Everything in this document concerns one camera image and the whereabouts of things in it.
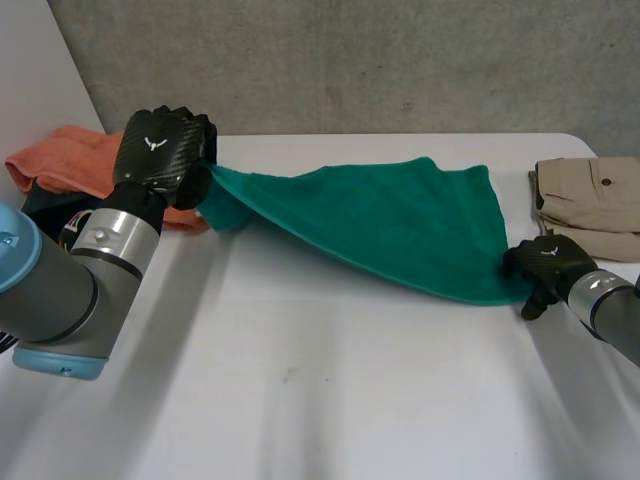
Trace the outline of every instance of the gray wall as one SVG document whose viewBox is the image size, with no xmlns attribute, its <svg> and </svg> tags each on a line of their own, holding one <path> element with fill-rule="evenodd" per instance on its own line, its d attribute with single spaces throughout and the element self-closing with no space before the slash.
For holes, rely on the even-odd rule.
<svg viewBox="0 0 640 480">
<path fill-rule="evenodd" d="M 566 132 L 639 154 L 640 0 L 52 0 L 107 131 Z"/>
</svg>

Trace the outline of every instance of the carbon fiber glove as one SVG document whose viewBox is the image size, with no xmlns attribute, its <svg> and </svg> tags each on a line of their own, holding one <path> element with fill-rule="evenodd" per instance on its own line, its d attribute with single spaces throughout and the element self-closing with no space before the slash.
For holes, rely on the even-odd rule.
<svg viewBox="0 0 640 480">
<path fill-rule="evenodd" d="M 525 320 L 535 320 L 549 305 L 565 302 L 573 284 L 598 266 L 580 246 L 564 235 L 525 240 L 503 257 L 508 277 L 516 273 L 533 283 L 533 293 L 522 308 Z"/>
<path fill-rule="evenodd" d="M 160 195 L 168 207 L 189 210 L 203 200 L 216 163 L 216 127 L 206 115 L 186 108 L 140 110 L 127 123 L 113 183 L 143 185 Z"/>
</svg>

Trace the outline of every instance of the folded khaki pants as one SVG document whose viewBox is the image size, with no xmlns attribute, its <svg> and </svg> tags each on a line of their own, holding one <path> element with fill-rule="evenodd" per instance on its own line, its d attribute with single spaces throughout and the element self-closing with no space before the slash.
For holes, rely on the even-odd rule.
<svg viewBox="0 0 640 480">
<path fill-rule="evenodd" d="M 543 234 L 566 235 L 594 257 L 640 262 L 640 160 L 559 158 L 530 173 Z"/>
</svg>

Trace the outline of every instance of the glove logo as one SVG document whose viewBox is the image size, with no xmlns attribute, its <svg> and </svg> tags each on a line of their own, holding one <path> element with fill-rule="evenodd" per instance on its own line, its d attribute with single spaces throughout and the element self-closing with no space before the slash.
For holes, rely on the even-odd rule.
<svg viewBox="0 0 640 480">
<path fill-rule="evenodd" d="M 146 142 L 146 144 L 148 145 L 148 147 L 151 149 L 152 152 L 156 148 L 161 147 L 162 145 L 167 143 L 167 139 L 166 138 L 163 141 L 159 142 L 159 143 L 150 142 L 148 137 L 144 137 L 144 141 Z"/>
<path fill-rule="evenodd" d="M 558 247 L 554 248 L 553 250 L 551 250 L 550 252 L 540 252 L 540 255 L 552 255 L 552 256 L 556 256 L 558 254 Z"/>
</svg>

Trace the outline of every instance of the green towel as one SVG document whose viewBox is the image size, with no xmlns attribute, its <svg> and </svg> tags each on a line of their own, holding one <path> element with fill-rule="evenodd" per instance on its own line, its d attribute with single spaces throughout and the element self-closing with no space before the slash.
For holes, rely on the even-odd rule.
<svg viewBox="0 0 640 480">
<path fill-rule="evenodd" d="M 501 305 L 530 293 L 500 274 L 507 239 L 484 165 L 446 172 L 418 158 L 293 178 L 212 171 L 198 210 L 217 231 L 257 212 L 353 265 L 434 295 Z"/>
</svg>

